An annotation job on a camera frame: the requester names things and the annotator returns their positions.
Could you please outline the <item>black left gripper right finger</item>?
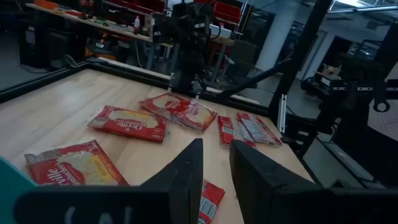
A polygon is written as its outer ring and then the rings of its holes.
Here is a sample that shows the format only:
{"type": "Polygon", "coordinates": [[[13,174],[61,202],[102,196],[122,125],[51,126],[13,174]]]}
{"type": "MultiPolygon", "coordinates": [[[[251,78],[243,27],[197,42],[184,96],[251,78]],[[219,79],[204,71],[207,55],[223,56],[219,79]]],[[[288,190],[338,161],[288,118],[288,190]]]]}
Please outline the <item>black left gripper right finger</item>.
{"type": "Polygon", "coordinates": [[[245,224],[398,224],[398,190],[326,189],[239,140],[229,161],[245,224]]]}

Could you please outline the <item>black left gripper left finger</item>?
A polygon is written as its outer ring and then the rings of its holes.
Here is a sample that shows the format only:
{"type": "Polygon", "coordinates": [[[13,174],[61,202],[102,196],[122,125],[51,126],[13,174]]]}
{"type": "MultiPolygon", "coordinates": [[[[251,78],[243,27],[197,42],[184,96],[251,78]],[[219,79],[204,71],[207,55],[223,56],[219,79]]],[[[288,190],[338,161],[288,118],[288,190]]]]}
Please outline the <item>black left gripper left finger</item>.
{"type": "Polygon", "coordinates": [[[18,198],[17,224],[197,224],[203,140],[194,139],[138,186],[36,187],[18,198]]]}

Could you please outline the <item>red Orville popcorn bag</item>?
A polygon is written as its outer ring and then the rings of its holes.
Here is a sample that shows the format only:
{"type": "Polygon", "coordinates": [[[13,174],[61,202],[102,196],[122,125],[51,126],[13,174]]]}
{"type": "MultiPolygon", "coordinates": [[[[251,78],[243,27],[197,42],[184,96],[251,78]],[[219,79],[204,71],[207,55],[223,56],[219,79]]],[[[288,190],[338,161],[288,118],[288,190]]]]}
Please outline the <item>red Orville popcorn bag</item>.
{"type": "Polygon", "coordinates": [[[240,140],[255,148],[256,144],[243,123],[227,116],[218,116],[218,127],[221,144],[230,146],[232,140],[240,140]]]}
{"type": "Polygon", "coordinates": [[[163,142],[167,120],[151,114],[105,105],[88,123],[88,127],[127,137],[163,142]]]}
{"type": "Polygon", "coordinates": [[[139,102],[145,110],[174,123],[204,132],[218,113],[195,99],[165,93],[139,102]]]}
{"type": "Polygon", "coordinates": [[[280,139],[262,122],[258,116],[249,113],[237,113],[237,118],[243,123],[255,142],[281,146],[280,139]]]}
{"type": "Polygon", "coordinates": [[[95,140],[24,157],[39,185],[128,184],[95,140]]]}
{"type": "Polygon", "coordinates": [[[203,181],[198,224],[211,224],[225,191],[207,180],[203,181]]]}

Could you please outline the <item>grey flat panel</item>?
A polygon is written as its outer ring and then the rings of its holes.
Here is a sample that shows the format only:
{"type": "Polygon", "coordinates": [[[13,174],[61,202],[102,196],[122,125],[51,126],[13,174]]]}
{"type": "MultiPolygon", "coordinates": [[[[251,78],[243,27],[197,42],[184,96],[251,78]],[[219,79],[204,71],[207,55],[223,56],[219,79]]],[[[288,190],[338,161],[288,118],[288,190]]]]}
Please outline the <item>grey flat panel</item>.
{"type": "Polygon", "coordinates": [[[385,187],[337,146],[329,135],[319,134],[303,159],[324,187],[332,186],[337,180],[353,188],[385,187]]]}

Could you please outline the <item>cardboard box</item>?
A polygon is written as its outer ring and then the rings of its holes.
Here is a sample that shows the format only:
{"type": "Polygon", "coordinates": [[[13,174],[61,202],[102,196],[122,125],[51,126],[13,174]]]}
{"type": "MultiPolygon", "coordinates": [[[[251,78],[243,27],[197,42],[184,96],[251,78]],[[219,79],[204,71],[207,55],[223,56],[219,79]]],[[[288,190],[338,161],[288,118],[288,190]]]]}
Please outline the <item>cardboard box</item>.
{"type": "Polygon", "coordinates": [[[330,86],[334,80],[341,80],[340,77],[341,65],[339,67],[332,67],[327,64],[323,64],[323,70],[321,72],[315,72],[315,79],[320,83],[330,86]]]}

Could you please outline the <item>black equipment stand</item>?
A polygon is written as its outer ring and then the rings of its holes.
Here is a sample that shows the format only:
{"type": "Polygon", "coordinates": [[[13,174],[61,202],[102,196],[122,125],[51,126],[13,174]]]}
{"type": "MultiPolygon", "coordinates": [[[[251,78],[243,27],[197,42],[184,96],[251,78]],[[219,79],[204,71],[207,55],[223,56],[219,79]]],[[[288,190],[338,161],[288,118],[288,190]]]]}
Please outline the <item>black equipment stand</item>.
{"type": "Polygon", "coordinates": [[[398,63],[398,21],[393,23],[371,60],[340,54],[336,62],[343,77],[333,80],[315,126],[319,132],[341,121],[332,141],[371,175],[355,179],[364,188],[398,187],[398,140],[368,125],[370,111],[387,113],[389,101],[398,100],[398,78],[387,75],[398,63]]]}

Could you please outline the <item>teal plastic basket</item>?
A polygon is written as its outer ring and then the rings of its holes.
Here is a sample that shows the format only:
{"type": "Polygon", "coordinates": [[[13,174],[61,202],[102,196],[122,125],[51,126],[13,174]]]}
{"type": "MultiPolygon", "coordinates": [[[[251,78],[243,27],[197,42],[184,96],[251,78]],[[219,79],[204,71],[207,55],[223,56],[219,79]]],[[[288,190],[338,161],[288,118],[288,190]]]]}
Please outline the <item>teal plastic basket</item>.
{"type": "Polygon", "coordinates": [[[0,224],[16,224],[13,208],[17,199],[37,184],[0,156],[0,224]]]}

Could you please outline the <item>red storage bin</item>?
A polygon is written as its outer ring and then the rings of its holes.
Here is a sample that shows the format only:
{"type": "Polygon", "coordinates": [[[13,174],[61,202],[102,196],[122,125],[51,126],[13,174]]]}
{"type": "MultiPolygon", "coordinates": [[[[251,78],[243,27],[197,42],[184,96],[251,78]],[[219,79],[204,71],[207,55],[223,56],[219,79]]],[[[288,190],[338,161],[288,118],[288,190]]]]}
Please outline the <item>red storage bin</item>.
{"type": "Polygon", "coordinates": [[[214,4],[214,15],[219,19],[238,24],[241,18],[241,9],[230,4],[217,1],[214,4]]]}
{"type": "Polygon", "coordinates": [[[137,10],[150,14],[152,12],[163,12],[165,8],[164,0],[104,0],[113,4],[120,5],[129,9],[137,10]]]}

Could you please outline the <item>wooden workbench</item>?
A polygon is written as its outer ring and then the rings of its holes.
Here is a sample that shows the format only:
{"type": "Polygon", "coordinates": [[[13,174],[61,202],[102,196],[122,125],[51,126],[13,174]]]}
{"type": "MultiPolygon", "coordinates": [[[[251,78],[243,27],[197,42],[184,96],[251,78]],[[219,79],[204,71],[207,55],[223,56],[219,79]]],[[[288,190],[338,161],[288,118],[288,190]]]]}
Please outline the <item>wooden workbench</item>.
{"type": "MultiPolygon", "coordinates": [[[[40,6],[36,5],[36,4],[31,4],[31,3],[26,3],[25,5],[27,7],[29,7],[29,8],[36,9],[38,11],[47,12],[49,14],[60,16],[60,17],[63,17],[65,19],[69,19],[71,21],[79,22],[79,23],[86,24],[86,25],[89,25],[89,26],[92,26],[92,27],[97,27],[99,29],[103,29],[103,30],[106,30],[108,32],[113,32],[113,33],[116,33],[116,34],[119,34],[119,35],[124,35],[126,37],[132,37],[133,39],[143,40],[143,41],[149,42],[151,44],[153,43],[151,37],[140,35],[140,34],[133,34],[133,32],[129,32],[127,28],[118,27],[118,26],[116,26],[114,24],[110,24],[110,21],[106,21],[109,24],[109,26],[104,26],[104,25],[101,25],[99,23],[94,22],[94,20],[92,20],[92,19],[91,20],[90,19],[88,19],[88,20],[80,19],[77,16],[68,14],[66,12],[58,11],[58,10],[55,10],[55,9],[47,9],[47,8],[43,8],[43,7],[40,7],[40,6]]],[[[218,37],[215,40],[211,40],[211,42],[214,42],[214,43],[217,43],[217,44],[221,44],[221,45],[225,45],[227,47],[232,47],[234,45],[234,40],[225,39],[224,37],[218,37]]],[[[163,45],[165,47],[173,47],[173,44],[168,44],[166,42],[158,43],[158,44],[163,45]]]]}

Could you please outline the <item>ceiling light fixture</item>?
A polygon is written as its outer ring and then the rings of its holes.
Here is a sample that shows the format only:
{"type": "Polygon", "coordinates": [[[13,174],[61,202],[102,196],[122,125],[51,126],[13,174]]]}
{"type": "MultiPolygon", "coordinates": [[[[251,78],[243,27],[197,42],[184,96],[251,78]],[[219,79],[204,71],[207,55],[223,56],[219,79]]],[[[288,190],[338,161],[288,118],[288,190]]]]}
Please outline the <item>ceiling light fixture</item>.
{"type": "Polygon", "coordinates": [[[368,4],[362,0],[333,0],[327,13],[339,14],[339,13],[357,13],[357,12],[382,12],[382,11],[398,11],[398,4],[368,4]],[[345,5],[348,8],[333,9],[334,5],[345,5]]]}

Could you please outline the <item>orange box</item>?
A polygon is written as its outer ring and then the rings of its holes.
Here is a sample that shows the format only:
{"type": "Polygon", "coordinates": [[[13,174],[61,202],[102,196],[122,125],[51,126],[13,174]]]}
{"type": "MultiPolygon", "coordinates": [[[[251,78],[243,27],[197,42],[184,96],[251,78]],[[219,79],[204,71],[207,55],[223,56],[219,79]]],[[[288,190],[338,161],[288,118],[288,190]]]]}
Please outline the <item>orange box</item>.
{"type": "Polygon", "coordinates": [[[56,8],[58,8],[58,4],[54,3],[52,1],[48,1],[48,0],[34,0],[34,4],[36,6],[45,8],[45,9],[50,9],[50,10],[55,10],[56,8]]]}

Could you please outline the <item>white frame bracket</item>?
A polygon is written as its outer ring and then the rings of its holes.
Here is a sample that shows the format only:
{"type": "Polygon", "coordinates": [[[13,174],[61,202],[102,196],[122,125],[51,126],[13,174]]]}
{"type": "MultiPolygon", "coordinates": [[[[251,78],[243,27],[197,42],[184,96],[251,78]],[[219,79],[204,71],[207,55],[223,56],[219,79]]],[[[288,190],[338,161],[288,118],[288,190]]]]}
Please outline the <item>white frame bracket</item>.
{"type": "Polygon", "coordinates": [[[285,133],[286,108],[287,108],[287,95],[281,95],[280,102],[279,102],[277,129],[282,134],[285,133]]]}

